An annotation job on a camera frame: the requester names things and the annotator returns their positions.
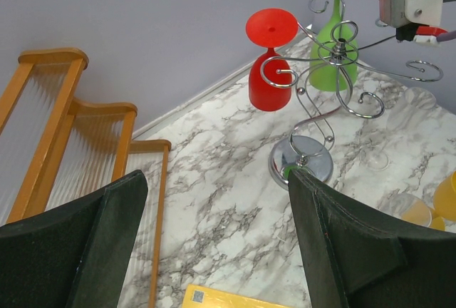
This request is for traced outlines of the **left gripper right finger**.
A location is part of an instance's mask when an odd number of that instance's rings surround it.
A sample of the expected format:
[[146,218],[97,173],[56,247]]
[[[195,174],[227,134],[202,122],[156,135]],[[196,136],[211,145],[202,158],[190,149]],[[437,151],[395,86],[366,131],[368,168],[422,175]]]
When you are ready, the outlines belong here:
[[455,235],[387,215],[309,173],[289,198],[313,307],[453,307]]

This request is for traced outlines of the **red plastic wine glass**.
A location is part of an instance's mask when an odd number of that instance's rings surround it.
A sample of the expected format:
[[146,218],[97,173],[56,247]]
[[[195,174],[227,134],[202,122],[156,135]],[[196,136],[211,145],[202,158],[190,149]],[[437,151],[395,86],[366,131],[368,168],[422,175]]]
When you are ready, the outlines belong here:
[[291,99],[292,75],[288,62],[275,49],[294,39],[298,22],[286,10],[267,8],[250,16],[245,30],[250,41],[266,49],[249,73],[249,100],[261,111],[280,110]]

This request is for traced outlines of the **green plastic wine glass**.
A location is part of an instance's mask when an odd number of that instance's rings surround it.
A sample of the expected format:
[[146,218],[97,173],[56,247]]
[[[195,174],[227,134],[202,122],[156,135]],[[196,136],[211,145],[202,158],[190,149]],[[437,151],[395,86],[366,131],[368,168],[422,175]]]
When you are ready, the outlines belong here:
[[358,67],[353,62],[357,53],[354,48],[358,46],[353,37],[353,32],[349,24],[343,24],[343,4],[341,0],[333,0],[333,11],[329,21],[323,26],[316,36],[315,43],[311,48],[312,74],[310,75],[310,84],[320,90],[335,92],[336,86],[340,86],[342,91],[346,90],[346,82],[340,76],[336,76],[336,67],[329,64],[331,50],[339,39],[344,39],[347,57],[341,59],[343,69],[346,70],[352,82],[356,82]]

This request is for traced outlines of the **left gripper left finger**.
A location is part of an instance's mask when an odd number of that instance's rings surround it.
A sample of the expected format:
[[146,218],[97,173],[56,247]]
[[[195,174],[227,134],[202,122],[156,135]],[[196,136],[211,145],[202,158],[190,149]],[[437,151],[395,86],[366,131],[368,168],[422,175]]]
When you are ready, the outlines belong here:
[[2,307],[116,307],[147,199],[135,170],[1,227]]

